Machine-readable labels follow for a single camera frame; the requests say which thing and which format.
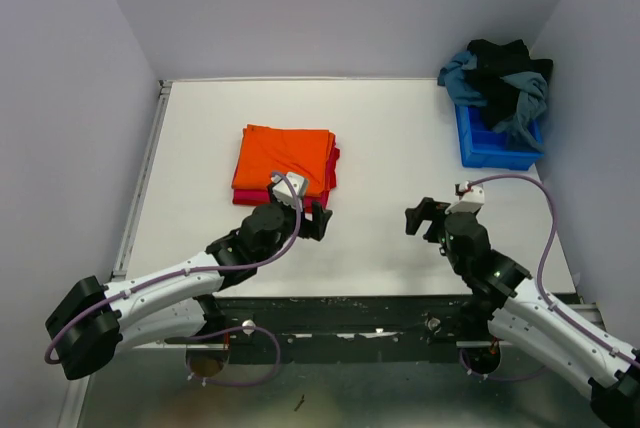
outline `white table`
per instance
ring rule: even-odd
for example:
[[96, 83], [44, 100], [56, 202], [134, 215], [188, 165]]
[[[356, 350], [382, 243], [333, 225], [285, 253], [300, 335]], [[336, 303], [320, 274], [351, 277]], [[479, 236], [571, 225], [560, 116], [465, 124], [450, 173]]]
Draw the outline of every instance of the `white table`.
[[[321, 243], [298, 240], [280, 261], [219, 296], [469, 292], [436, 245], [404, 234], [404, 210], [424, 196], [453, 201], [455, 183], [504, 171], [462, 167], [453, 106], [433, 80], [174, 82], [142, 208], [132, 216], [127, 278], [189, 258], [250, 213], [231, 204], [230, 188], [249, 123], [336, 134], [334, 216]], [[537, 178], [535, 169], [528, 174]], [[543, 195], [518, 180], [485, 188], [478, 218], [492, 245], [535, 272], [550, 226]], [[550, 290], [575, 292], [557, 240], [545, 273]]]

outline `pile of clothes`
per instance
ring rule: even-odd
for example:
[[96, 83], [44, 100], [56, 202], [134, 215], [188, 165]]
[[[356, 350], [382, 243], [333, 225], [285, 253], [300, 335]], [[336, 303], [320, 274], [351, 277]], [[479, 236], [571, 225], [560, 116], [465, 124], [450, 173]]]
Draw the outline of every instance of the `pile of clothes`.
[[473, 40], [438, 75], [456, 105], [476, 107], [487, 128], [507, 133], [510, 149], [542, 152], [529, 131], [547, 109], [553, 61], [532, 60], [522, 40], [496, 45]]
[[233, 203], [257, 206], [269, 203], [271, 172], [293, 171], [309, 180], [305, 210], [319, 201], [324, 208], [336, 187], [336, 162], [340, 150], [328, 130], [278, 130], [247, 125], [233, 176]]

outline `gray floor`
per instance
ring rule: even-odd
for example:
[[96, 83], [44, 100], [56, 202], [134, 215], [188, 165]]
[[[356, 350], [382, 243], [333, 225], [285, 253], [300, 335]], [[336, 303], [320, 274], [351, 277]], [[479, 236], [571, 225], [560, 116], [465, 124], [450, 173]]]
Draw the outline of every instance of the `gray floor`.
[[[526, 383], [480, 382], [457, 365], [289, 365], [256, 388], [188, 382], [181, 349], [134, 350], [92, 377], [83, 428], [598, 427], [589, 405], [554, 374]], [[500, 371], [536, 362], [519, 353]], [[266, 367], [228, 367], [249, 379]], [[296, 406], [304, 395], [304, 403]]]

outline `red cloth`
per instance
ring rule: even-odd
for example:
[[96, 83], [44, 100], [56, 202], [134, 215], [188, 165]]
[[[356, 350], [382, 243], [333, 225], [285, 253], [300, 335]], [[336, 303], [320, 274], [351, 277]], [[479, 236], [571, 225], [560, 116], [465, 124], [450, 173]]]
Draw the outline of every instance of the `red cloth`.
[[[336, 163], [340, 158], [340, 149], [336, 147], [335, 142], [331, 147], [329, 153], [329, 159], [327, 161], [327, 168], [325, 174], [326, 186], [320, 196], [307, 196], [304, 199], [304, 207], [306, 212], [311, 212], [311, 203], [313, 201], [319, 201], [323, 208], [327, 207], [329, 202], [329, 191], [337, 186], [336, 180]], [[234, 205], [249, 205], [258, 206], [264, 203], [269, 203], [269, 193], [267, 190], [233, 190], [233, 204]]]

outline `cable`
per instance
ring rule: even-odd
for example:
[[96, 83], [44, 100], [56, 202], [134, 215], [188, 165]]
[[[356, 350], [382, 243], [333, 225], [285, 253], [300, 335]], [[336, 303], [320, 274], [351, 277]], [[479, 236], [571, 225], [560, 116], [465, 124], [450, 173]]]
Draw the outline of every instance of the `cable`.
[[[191, 336], [189, 338], [187, 338], [187, 340], [189, 341], [202, 341], [202, 340], [206, 340], [208, 338], [215, 338], [216, 336], [220, 336], [220, 335], [224, 335], [227, 333], [233, 333], [236, 331], [244, 331], [247, 330], [248, 328], [244, 327], [244, 326], [234, 326], [233, 328], [227, 328], [226, 330], [221, 330], [218, 331], [216, 333], [210, 333], [207, 335], [199, 335], [199, 336]], [[280, 356], [281, 356], [281, 350], [280, 350], [280, 343], [278, 343], [278, 340], [276, 338], [276, 336], [271, 333], [269, 330], [262, 328], [260, 326], [252, 326], [250, 329], [255, 330], [255, 331], [259, 331], [260, 333], [263, 333], [264, 335], [267, 335], [269, 337], [269, 339], [273, 342], [273, 346], [276, 349], [276, 360], [274, 361], [273, 365], [271, 366], [271, 370], [269, 370], [268, 373], [266, 373], [265, 375], [261, 376], [260, 378], [253, 380], [253, 381], [220, 381], [220, 380], [216, 380], [214, 378], [211, 377], [201, 377], [198, 376], [197, 374], [195, 374], [193, 372], [193, 369], [191, 368], [191, 364], [189, 362], [189, 360], [186, 360], [185, 364], [187, 366], [187, 369], [190, 372], [190, 375], [188, 377], [189, 380], [191, 380], [192, 378], [195, 378], [196, 380], [202, 381], [202, 386], [205, 386], [207, 383], [210, 383], [212, 385], [217, 385], [217, 386], [227, 386], [227, 387], [232, 387], [232, 388], [246, 388], [249, 386], [257, 386], [260, 385], [268, 380], [270, 380], [271, 378], [273, 378], [276, 373], [278, 372], [278, 369], [280, 368]]]
[[589, 330], [585, 329], [582, 325], [580, 325], [580, 323], [578, 323], [573, 318], [571, 318], [567, 313], [565, 313], [560, 308], [558, 308], [558, 306], [555, 305], [554, 301], [549, 297], [546, 290], [544, 289], [544, 285], [542, 284], [542, 271], [547, 261], [547, 257], [549, 256], [551, 245], [553, 245], [553, 240], [556, 236], [556, 232], [558, 231], [556, 207], [553, 202], [553, 199], [551, 198], [551, 193], [549, 193], [549, 190], [547, 190], [547, 188], [542, 183], [540, 183], [537, 180], [534, 180], [533, 178], [530, 178], [525, 175], [515, 175], [515, 174], [487, 176], [485, 178], [480, 178], [479, 180], [472, 181], [471, 183], [469, 183], [469, 187], [479, 185], [481, 183], [486, 183], [487, 181], [502, 180], [506, 178], [515, 178], [519, 180], [528, 181], [529, 183], [533, 183], [538, 188], [540, 188], [540, 190], [542, 190], [544, 195], [547, 197], [547, 204], [549, 205], [549, 211], [551, 212], [551, 232], [549, 233], [549, 239], [547, 240], [547, 244], [545, 245], [544, 250], [542, 252], [542, 256], [540, 257], [540, 262], [538, 263], [538, 272], [536, 273], [536, 286], [538, 287], [538, 291], [540, 292], [540, 296], [542, 297], [542, 299], [545, 301], [545, 303], [547, 304], [547, 306], [551, 311], [557, 313], [560, 318], [562, 318], [564, 321], [566, 321], [569, 325], [571, 325], [573, 328], [578, 330], [584, 336], [586, 336], [594, 343], [600, 345], [602, 348], [609, 351], [609, 353], [617, 356], [618, 358], [626, 361], [630, 365], [640, 370], [640, 363], [638, 363], [633, 358], [625, 355], [624, 353], [619, 352], [618, 349], [615, 348], [613, 345], [610, 345], [606, 341], [601, 340], [599, 337], [597, 337], [596, 335], [591, 333]]
[[[282, 181], [284, 181], [285, 185], [287, 185], [287, 188], [289, 188], [289, 191], [291, 192], [291, 196], [295, 204], [296, 224], [293, 229], [293, 233], [291, 234], [291, 237], [289, 238], [289, 241], [287, 242], [287, 244], [275, 255], [267, 258], [264, 261], [258, 261], [256, 263], [248, 263], [246, 265], [235, 265], [235, 266], [198, 266], [195, 268], [191, 268], [191, 270], [189, 271], [190, 273], [202, 273], [207, 271], [253, 270], [253, 269], [268, 265], [270, 263], [273, 263], [276, 260], [279, 260], [280, 258], [282, 258], [282, 256], [285, 253], [287, 253], [291, 249], [291, 247], [296, 241], [296, 238], [298, 237], [298, 233], [300, 232], [300, 225], [302, 224], [302, 209], [300, 208], [300, 198], [298, 197], [298, 194], [296, 193], [295, 188], [293, 187], [293, 185], [285, 175], [283, 175], [279, 171], [274, 171], [273, 173], [271, 173], [271, 176], [279, 177]], [[160, 283], [162, 281], [166, 281], [172, 278], [177, 278], [179, 276], [186, 276], [186, 275], [187, 275], [187, 271], [185, 269], [177, 270], [172, 273], [167, 273], [167, 274], [158, 276], [157, 278], [152, 278], [148, 281], [145, 281], [144, 283], [140, 283], [139, 285], [132, 286], [128, 290], [129, 290], [129, 293], [137, 293], [138, 291], [148, 288], [150, 286], [153, 286], [156, 283]], [[45, 363], [47, 363], [48, 365], [57, 365], [60, 363], [60, 359], [55, 360], [51, 358], [51, 354], [53, 353], [53, 350], [55, 349], [57, 344], [60, 342], [60, 340], [64, 337], [64, 335], [66, 335], [69, 332], [69, 330], [71, 330], [71, 328], [73, 328], [79, 322], [84, 320], [87, 316], [89, 316], [94, 311], [99, 310], [100, 308], [106, 305], [109, 305], [114, 301], [125, 298], [127, 296], [129, 296], [129, 294], [123, 290], [116, 295], [110, 296], [109, 298], [105, 298], [104, 300], [101, 300], [98, 303], [91, 305], [89, 308], [83, 310], [78, 315], [76, 315], [71, 321], [69, 321], [69, 323], [67, 323], [62, 327], [62, 329], [56, 334], [56, 336], [53, 337], [53, 339], [51, 340], [51, 343], [49, 343], [49, 346], [47, 346], [47, 349], [45, 350], [45, 353], [44, 353]]]
[[533, 380], [534, 378], [542, 375], [543, 373], [546, 373], [547, 371], [547, 367], [542, 366], [536, 371], [534, 371], [533, 373], [529, 373], [527, 375], [509, 377], [509, 378], [504, 378], [501, 376], [493, 376], [490, 374], [483, 375], [469, 368], [469, 355], [467, 354], [467, 350], [465, 350], [464, 348], [460, 349], [458, 361], [460, 362], [460, 364], [465, 369], [468, 375], [473, 375], [475, 377], [482, 378], [483, 380], [499, 381], [499, 382], [506, 382], [506, 383], [518, 383], [520, 381]]

